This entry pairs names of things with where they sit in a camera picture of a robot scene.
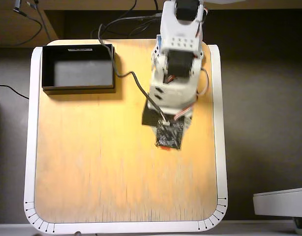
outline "black cable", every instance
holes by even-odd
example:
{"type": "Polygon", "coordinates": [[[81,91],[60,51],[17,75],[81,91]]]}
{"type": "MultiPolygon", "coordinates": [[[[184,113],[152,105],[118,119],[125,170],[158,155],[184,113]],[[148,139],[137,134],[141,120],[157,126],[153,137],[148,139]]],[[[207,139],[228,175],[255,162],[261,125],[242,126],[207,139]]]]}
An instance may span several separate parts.
{"type": "Polygon", "coordinates": [[[26,96],[20,94],[19,92],[17,92],[16,90],[14,90],[12,87],[10,87],[10,86],[8,86],[8,85],[0,85],[0,87],[9,88],[9,89],[11,89],[12,91],[14,91],[17,95],[19,95],[19,96],[21,96],[21,97],[23,97],[23,98],[29,99],[28,97],[26,97],[26,96]]]}
{"type": "Polygon", "coordinates": [[[121,74],[118,72],[117,67],[116,67],[116,64],[115,64],[115,61],[114,61],[114,58],[113,58],[113,54],[112,54],[110,48],[109,48],[108,46],[106,46],[106,45],[104,44],[104,42],[102,41],[102,39],[101,39],[100,33],[101,33],[101,28],[102,28],[102,26],[103,26],[103,24],[101,24],[100,27],[98,28],[98,34],[97,34],[98,41],[101,43],[102,46],[104,46],[104,47],[107,49],[107,51],[108,51],[108,53],[109,53],[109,55],[110,55],[111,61],[112,61],[113,68],[114,68],[114,70],[115,70],[115,74],[116,74],[118,77],[120,77],[120,78],[126,77],[126,76],[129,75],[129,74],[132,74],[132,76],[133,76],[133,78],[134,78],[134,80],[135,80],[135,82],[136,82],[136,85],[138,86],[139,90],[143,93],[143,95],[146,97],[146,99],[147,99],[147,100],[148,100],[148,101],[149,101],[149,102],[157,109],[157,111],[159,111],[159,113],[161,114],[163,120],[164,120],[164,121],[167,121],[167,120],[166,120],[166,117],[165,117],[165,114],[163,113],[163,111],[161,110],[161,108],[160,108],[160,107],[152,100],[152,98],[149,97],[149,95],[146,93],[146,91],[144,91],[144,89],[141,87],[141,85],[140,85],[140,83],[139,83],[139,80],[138,80],[138,78],[137,78],[135,72],[129,71],[129,72],[127,72],[126,74],[123,74],[123,75],[121,75],[121,74]]]}
{"type": "MultiPolygon", "coordinates": [[[[98,29],[93,29],[91,32],[90,32],[90,39],[93,39],[93,35],[95,33],[95,31],[98,31],[98,29]]],[[[106,30],[106,32],[108,33],[113,33],[113,34],[117,34],[117,35],[121,35],[121,36],[128,36],[128,34],[126,33],[118,33],[118,32],[115,32],[115,31],[111,31],[111,30],[106,30]]]]}
{"type": "MultiPolygon", "coordinates": [[[[125,13],[123,13],[122,15],[120,15],[117,19],[120,19],[124,16],[126,16],[130,11],[132,11],[135,7],[136,7],[136,4],[137,4],[137,0],[135,0],[135,3],[134,5],[129,9],[127,10],[125,13]]],[[[91,32],[90,32],[90,38],[93,39],[93,34],[95,31],[98,31],[98,29],[93,29],[91,32]]],[[[113,33],[113,34],[118,34],[118,35],[122,35],[122,36],[128,36],[127,34],[124,34],[124,33],[118,33],[118,32],[115,32],[115,31],[111,31],[111,30],[106,30],[108,33],[113,33]]]]}
{"type": "Polygon", "coordinates": [[[44,27],[44,30],[45,30],[45,32],[46,32],[46,34],[47,34],[48,40],[51,42],[52,39],[51,39],[51,37],[50,37],[50,35],[49,35],[49,33],[48,33],[48,30],[47,30],[47,27],[46,27],[46,25],[45,25],[45,22],[44,22],[44,19],[43,19],[43,17],[42,17],[42,14],[41,14],[41,12],[39,11],[38,2],[35,3],[35,6],[36,6],[36,10],[37,10],[37,12],[38,12],[38,14],[39,14],[39,17],[41,18],[41,21],[42,21],[42,23],[43,23],[43,27],[44,27]]]}
{"type": "Polygon", "coordinates": [[[137,5],[137,0],[135,0],[134,5],[128,11],[126,11],[121,16],[119,16],[118,19],[123,18],[124,16],[126,16],[130,11],[132,11],[136,7],[136,5],[137,5]]]}
{"type": "Polygon", "coordinates": [[[157,0],[154,0],[156,11],[159,11],[159,6],[157,5],[157,0]]]}
{"type": "Polygon", "coordinates": [[[134,29],[128,34],[128,38],[129,38],[130,36],[136,36],[136,35],[142,33],[142,32],[145,31],[145,30],[146,30],[153,22],[156,22],[157,20],[158,20],[158,19],[149,20],[149,21],[147,21],[147,22],[145,22],[145,23],[139,25],[138,27],[134,28],[134,29]]]}
{"type": "Polygon", "coordinates": [[[119,19],[116,19],[114,21],[111,21],[110,23],[108,23],[104,30],[102,31],[102,33],[100,34],[100,36],[102,36],[106,30],[108,29],[108,27],[110,27],[111,25],[119,22],[119,21],[130,21],[130,20],[147,20],[147,19],[155,19],[155,18],[159,18],[162,16],[162,13],[157,13],[157,14],[154,14],[154,15],[151,15],[151,16],[134,16],[134,17],[124,17],[124,18],[119,18],[119,19]]]}
{"type": "Polygon", "coordinates": [[[17,43],[17,44],[0,44],[0,46],[11,46],[11,47],[13,47],[13,46],[20,46],[20,45],[23,45],[23,44],[25,44],[25,43],[31,41],[32,39],[34,39],[34,38],[41,32],[43,26],[42,26],[42,24],[41,24],[38,20],[36,20],[36,19],[34,19],[34,18],[30,17],[30,16],[25,16],[25,17],[28,18],[28,19],[30,19],[31,21],[34,21],[34,22],[36,22],[36,23],[39,24],[39,29],[38,29],[38,31],[37,31],[31,38],[29,38],[28,40],[26,40],[26,41],[24,41],[24,42],[17,43]]]}

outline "white border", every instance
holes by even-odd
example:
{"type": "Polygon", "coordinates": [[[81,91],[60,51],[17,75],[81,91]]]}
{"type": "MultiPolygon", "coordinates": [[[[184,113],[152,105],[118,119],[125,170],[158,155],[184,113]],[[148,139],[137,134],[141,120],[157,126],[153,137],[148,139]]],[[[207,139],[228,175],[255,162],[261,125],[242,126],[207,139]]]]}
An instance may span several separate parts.
{"type": "Polygon", "coordinates": [[[35,211],[34,189],[37,149],[38,103],[42,48],[34,49],[30,69],[30,102],[28,121],[27,161],[24,189],[24,209],[28,221],[39,231],[49,234],[93,233],[168,233],[200,232],[214,228],[224,217],[227,203],[227,177],[225,161],[223,103],[220,53],[216,45],[209,45],[211,52],[213,122],[215,140],[215,164],[217,180],[217,206],[215,212],[201,221],[167,222],[109,222],[109,223],[48,223],[35,211]]]}

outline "open box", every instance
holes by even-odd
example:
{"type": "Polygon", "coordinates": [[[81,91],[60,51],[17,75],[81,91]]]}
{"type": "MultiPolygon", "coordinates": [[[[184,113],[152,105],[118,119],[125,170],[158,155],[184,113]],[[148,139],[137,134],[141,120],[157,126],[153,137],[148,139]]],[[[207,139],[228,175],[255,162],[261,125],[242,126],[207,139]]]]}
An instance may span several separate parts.
{"type": "MultiPolygon", "coordinates": [[[[114,55],[112,44],[107,44],[114,55]]],[[[42,88],[47,94],[114,93],[115,76],[102,45],[44,46],[42,88]]]]}

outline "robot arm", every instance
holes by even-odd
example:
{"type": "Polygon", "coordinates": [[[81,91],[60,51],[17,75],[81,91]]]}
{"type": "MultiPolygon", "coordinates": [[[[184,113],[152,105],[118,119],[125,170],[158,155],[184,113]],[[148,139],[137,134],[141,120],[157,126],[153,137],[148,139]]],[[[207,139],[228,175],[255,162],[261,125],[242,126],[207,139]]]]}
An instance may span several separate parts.
{"type": "Polygon", "coordinates": [[[161,28],[152,52],[150,97],[175,115],[196,100],[202,59],[202,0],[172,0],[163,6],[161,28]]]}

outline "wire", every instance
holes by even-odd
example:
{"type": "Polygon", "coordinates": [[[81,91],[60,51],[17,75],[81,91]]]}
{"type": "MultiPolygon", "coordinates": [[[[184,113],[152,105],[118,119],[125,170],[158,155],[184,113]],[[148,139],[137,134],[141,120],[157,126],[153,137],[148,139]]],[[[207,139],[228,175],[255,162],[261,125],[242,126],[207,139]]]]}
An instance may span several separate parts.
{"type": "Polygon", "coordinates": [[[14,90],[12,87],[10,87],[10,86],[8,86],[8,85],[0,85],[0,87],[9,88],[9,89],[11,89],[12,91],[14,91],[17,95],[19,95],[19,96],[21,96],[21,97],[23,97],[23,98],[29,99],[28,97],[26,97],[26,96],[20,94],[19,92],[17,92],[16,90],[14,90]]]}
{"type": "MultiPolygon", "coordinates": [[[[123,13],[122,15],[120,15],[117,19],[120,19],[124,16],[126,16],[130,11],[132,11],[135,7],[136,7],[136,4],[137,4],[137,0],[135,0],[135,3],[134,5],[129,9],[127,10],[125,13],[123,13]]],[[[98,29],[93,29],[91,32],[90,32],[90,38],[93,39],[93,34],[95,31],[97,31],[98,29]]],[[[118,32],[114,32],[114,31],[111,31],[111,30],[106,30],[107,32],[109,33],[113,33],[113,34],[118,34],[118,35],[122,35],[122,36],[128,36],[127,34],[124,34],[124,33],[118,33],[118,32]]]]}
{"type": "Polygon", "coordinates": [[[159,6],[157,5],[157,0],[154,0],[156,11],[159,11],[159,6]]]}
{"type": "Polygon", "coordinates": [[[121,16],[119,16],[118,19],[123,18],[124,16],[126,16],[130,11],[132,11],[135,8],[136,4],[137,4],[137,0],[135,0],[134,5],[128,11],[126,11],[121,16]]]}
{"type": "Polygon", "coordinates": [[[204,95],[207,92],[208,87],[209,87],[209,75],[208,75],[208,73],[207,73],[207,71],[206,71],[205,68],[202,67],[201,70],[203,70],[205,72],[205,74],[206,74],[206,86],[204,87],[204,89],[200,93],[197,92],[198,96],[204,95]]]}
{"type": "Polygon", "coordinates": [[[175,116],[174,116],[174,120],[178,120],[179,118],[181,118],[183,115],[185,115],[188,111],[190,111],[190,109],[192,109],[192,106],[195,104],[196,102],[193,102],[191,104],[189,104],[187,107],[185,107],[184,109],[182,109],[180,112],[178,112],[175,116]]]}
{"type": "MultiPolygon", "coordinates": [[[[204,89],[203,89],[200,93],[197,92],[197,99],[198,99],[199,96],[204,95],[204,94],[207,92],[208,87],[209,87],[209,76],[208,76],[208,73],[207,73],[206,69],[203,68],[203,67],[201,68],[201,70],[203,70],[203,71],[206,73],[206,86],[204,87],[204,89]]],[[[196,103],[196,102],[193,102],[193,103],[189,104],[187,107],[185,107],[185,108],[182,109],[180,112],[178,112],[178,113],[174,116],[174,120],[175,120],[175,121],[178,120],[180,117],[182,117],[183,115],[185,115],[188,111],[190,111],[195,103],[196,103]]]]}
{"type": "Polygon", "coordinates": [[[127,38],[129,38],[130,36],[135,36],[138,35],[140,33],[142,33],[143,31],[145,31],[153,22],[156,22],[158,19],[153,19],[153,20],[149,20],[141,25],[139,25],[138,27],[134,28],[127,36],[127,38]]]}
{"type": "Polygon", "coordinates": [[[30,16],[25,16],[25,17],[28,18],[28,19],[30,19],[31,21],[34,21],[34,22],[36,22],[36,23],[39,24],[38,31],[31,38],[29,38],[28,40],[26,40],[24,42],[17,43],[17,44],[0,44],[0,46],[20,46],[20,45],[23,45],[23,44],[31,41],[32,39],[34,39],[41,32],[43,26],[42,26],[42,24],[38,20],[36,20],[36,19],[34,19],[34,18],[30,17],[30,16]]]}
{"type": "Polygon", "coordinates": [[[39,14],[39,17],[41,18],[41,21],[42,21],[44,30],[45,30],[45,32],[46,32],[46,34],[47,34],[48,40],[49,40],[49,41],[52,41],[52,39],[51,39],[51,37],[50,37],[50,35],[49,35],[49,33],[48,33],[48,30],[47,30],[47,28],[46,28],[46,25],[45,25],[44,19],[43,19],[43,17],[42,17],[42,14],[41,14],[41,12],[39,11],[38,4],[37,4],[37,3],[35,4],[35,7],[36,7],[36,10],[37,10],[37,12],[38,12],[38,14],[39,14]]]}
{"type": "Polygon", "coordinates": [[[155,109],[157,109],[157,111],[159,111],[159,113],[161,114],[163,120],[166,122],[167,120],[166,120],[165,114],[163,113],[163,111],[161,110],[161,108],[160,108],[160,107],[152,100],[152,98],[149,97],[149,95],[146,93],[146,91],[144,91],[144,89],[141,87],[141,85],[140,85],[140,83],[139,83],[139,80],[138,80],[138,78],[137,78],[135,72],[129,71],[129,72],[127,72],[126,74],[123,74],[123,75],[121,75],[121,74],[118,72],[117,67],[116,67],[116,64],[115,64],[115,61],[114,61],[114,58],[113,58],[113,54],[112,54],[110,48],[109,48],[108,46],[106,46],[106,45],[104,44],[103,40],[101,39],[100,33],[101,33],[101,28],[102,28],[102,26],[103,26],[103,24],[101,24],[100,27],[98,28],[98,34],[97,34],[97,36],[98,36],[98,41],[101,43],[102,46],[104,46],[104,47],[107,49],[107,51],[108,51],[108,53],[109,53],[109,55],[110,55],[110,58],[111,58],[111,60],[112,60],[112,65],[113,65],[113,68],[114,68],[114,70],[115,70],[116,75],[117,75],[118,77],[122,78],[122,77],[126,77],[126,76],[129,75],[129,74],[132,74],[132,76],[133,76],[133,78],[134,78],[134,80],[135,80],[135,82],[136,82],[136,85],[138,86],[139,90],[143,93],[143,95],[146,97],[146,99],[147,99],[147,100],[155,107],[155,109]]]}
{"type": "Polygon", "coordinates": [[[111,25],[117,23],[117,22],[120,22],[120,21],[130,21],[130,20],[148,20],[148,19],[155,19],[155,18],[159,18],[162,16],[162,13],[156,13],[154,15],[151,15],[151,16],[134,16],[134,17],[124,17],[124,18],[119,18],[119,19],[116,19],[114,21],[111,21],[110,23],[108,23],[106,26],[104,26],[103,24],[101,24],[101,26],[104,26],[104,30],[102,31],[102,33],[100,34],[100,36],[102,36],[106,30],[108,29],[108,27],[110,27],[111,25]]]}
{"type": "MultiPolygon", "coordinates": [[[[90,32],[90,39],[93,39],[93,34],[95,31],[98,31],[98,29],[93,29],[91,32],[90,32]]],[[[128,34],[126,33],[118,33],[118,32],[115,32],[115,31],[111,31],[111,30],[106,30],[106,32],[108,33],[113,33],[113,34],[117,34],[117,35],[121,35],[121,36],[128,36],[128,34]]]]}

